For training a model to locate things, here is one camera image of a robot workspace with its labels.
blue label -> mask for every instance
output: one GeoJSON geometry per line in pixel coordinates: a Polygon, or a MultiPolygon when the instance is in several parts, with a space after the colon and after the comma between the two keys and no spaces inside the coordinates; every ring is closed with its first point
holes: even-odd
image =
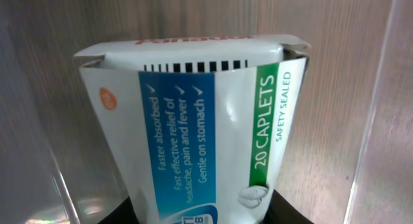
{"type": "Polygon", "coordinates": [[[140,72],[139,81],[159,218],[215,203],[214,75],[140,72]]]}

wooden surface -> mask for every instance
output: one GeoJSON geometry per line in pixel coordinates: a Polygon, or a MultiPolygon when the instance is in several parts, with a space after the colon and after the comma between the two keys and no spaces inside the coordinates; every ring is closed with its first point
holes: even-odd
{"type": "Polygon", "coordinates": [[[412,3],[394,3],[351,223],[413,223],[412,3]]]}
{"type": "MultiPolygon", "coordinates": [[[[0,5],[21,67],[19,78],[34,104],[34,111],[18,110],[18,115],[37,117],[75,201],[85,196],[121,201],[126,191],[73,53],[126,39],[280,33],[305,39],[313,46],[310,68],[277,190],[314,223],[342,223],[391,2],[0,0],[0,5]]],[[[6,89],[2,92],[8,94],[22,88],[10,83],[6,89]]],[[[1,106],[17,115],[16,104],[1,106]]],[[[29,119],[16,122],[31,131],[29,119]]],[[[10,124],[5,121],[2,128],[10,124]]],[[[11,139],[23,135],[11,131],[2,136],[10,143],[3,148],[13,151],[11,139]]]]}

green label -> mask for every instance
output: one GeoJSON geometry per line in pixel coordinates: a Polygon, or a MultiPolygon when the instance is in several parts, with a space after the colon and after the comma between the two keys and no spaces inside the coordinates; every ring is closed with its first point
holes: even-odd
{"type": "Polygon", "coordinates": [[[250,186],[267,184],[278,66],[277,63],[257,68],[250,186]]]}

orange logo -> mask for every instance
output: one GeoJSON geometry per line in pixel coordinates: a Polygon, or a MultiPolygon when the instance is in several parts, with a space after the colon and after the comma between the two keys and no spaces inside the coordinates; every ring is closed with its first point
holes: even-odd
{"type": "Polygon", "coordinates": [[[107,88],[101,88],[99,90],[99,95],[101,96],[101,101],[103,106],[107,110],[114,110],[117,106],[117,100],[116,97],[114,96],[111,91],[109,91],[107,88]]]}

pill illustration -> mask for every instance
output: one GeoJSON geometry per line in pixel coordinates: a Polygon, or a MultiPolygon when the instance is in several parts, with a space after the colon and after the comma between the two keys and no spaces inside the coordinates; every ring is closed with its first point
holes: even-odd
{"type": "Polygon", "coordinates": [[[245,199],[242,197],[238,197],[238,203],[248,209],[254,209],[261,204],[261,199],[245,199]]]}
{"type": "Polygon", "coordinates": [[[268,194],[268,189],[263,186],[250,186],[239,192],[239,197],[244,199],[263,199],[268,194]]]}

